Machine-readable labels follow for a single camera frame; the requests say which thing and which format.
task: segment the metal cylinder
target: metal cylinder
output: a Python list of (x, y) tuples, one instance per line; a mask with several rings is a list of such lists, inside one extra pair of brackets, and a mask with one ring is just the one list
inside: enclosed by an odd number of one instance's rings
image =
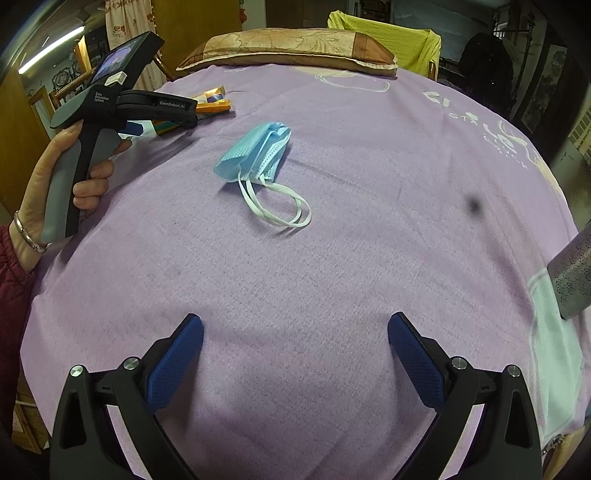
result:
[(562, 318), (591, 305), (591, 222), (550, 261), (548, 274)]

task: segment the bangle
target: bangle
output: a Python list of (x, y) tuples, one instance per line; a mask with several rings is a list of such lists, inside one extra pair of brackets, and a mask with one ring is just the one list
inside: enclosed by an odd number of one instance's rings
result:
[(47, 251), (47, 248), (39, 245), (35, 240), (31, 238), (31, 236), (27, 233), (25, 228), (22, 226), (21, 219), (18, 217), (18, 210), (14, 212), (14, 225), (17, 227), (18, 233), (21, 234), (22, 239), (27, 242), (27, 245), (31, 247), (36, 252), (44, 254)]

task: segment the purple bedsheet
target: purple bedsheet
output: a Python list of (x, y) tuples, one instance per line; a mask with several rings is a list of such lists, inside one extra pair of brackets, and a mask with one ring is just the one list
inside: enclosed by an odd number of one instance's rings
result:
[[(404, 70), (214, 66), (162, 91), (219, 85), (236, 112), (139, 139), (99, 210), (40, 265), (21, 352), (50, 430), (72, 365), (141, 356), (188, 312), (205, 325), (200, 361), (158, 416), (202, 480), (390, 480), (433, 418), (388, 347), (399, 310), (477, 368), (520, 365), (535, 396), (527, 283), (576, 228), (524, 135)], [(212, 171), (267, 121), (293, 131), (277, 181), (312, 208), (301, 231), (261, 221)], [(259, 199), (293, 214), (290, 199)], [(588, 365), (564, 431), (582, 423)]]

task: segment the blue surgical mask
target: blue surgical mask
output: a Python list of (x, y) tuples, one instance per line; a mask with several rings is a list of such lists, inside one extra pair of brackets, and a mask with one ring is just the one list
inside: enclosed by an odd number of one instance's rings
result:
[[(290, 188), (274, 183), (277, 166), (290, 137), (291, 128), (280, 122), (258, 125), (226, 152), (213, 171), (228, 182), (237, 181), (247, 205), (264, 221), (278, 226), (300, 228), (310, 223), (311, 210), (308, 202)], [(297, 208), (295, 217), (287, 221), (266, 210), (256, 198), (253, 183), (292, 197)], [(302, 204), (306, 206), (308, 216), (298, 222)]]

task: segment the metal screw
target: metal screw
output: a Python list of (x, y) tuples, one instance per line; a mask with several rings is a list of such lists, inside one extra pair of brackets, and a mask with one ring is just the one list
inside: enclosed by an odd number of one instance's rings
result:
[(521, 370), (519, 370), (519, 367), (517, 365), (509, 365), (507, 367), (507, 372), (512, 377), (518, 377), (521, 375)]
[(457, 368), (458, 370), (465, 370), (468, 366), (468, 362), (465, 358), (462, 358), (461, 356), (455, 356), (454, 358), (452, 358), (452, 365), (453, 368)]
[(130, 356), (128, 359), (125, 360), (125, 362), (123, 362), (123, 368), (125, 368), (126, 370), (135, 370), (136, 368), (138, 368), (139, 365), (139, 359), (137, 359), (134, 356)]
[(82, 365), (75, 365), (70, 370), (70, 375), (73, 377), (78, 377), (84, 371), (84, 367)]

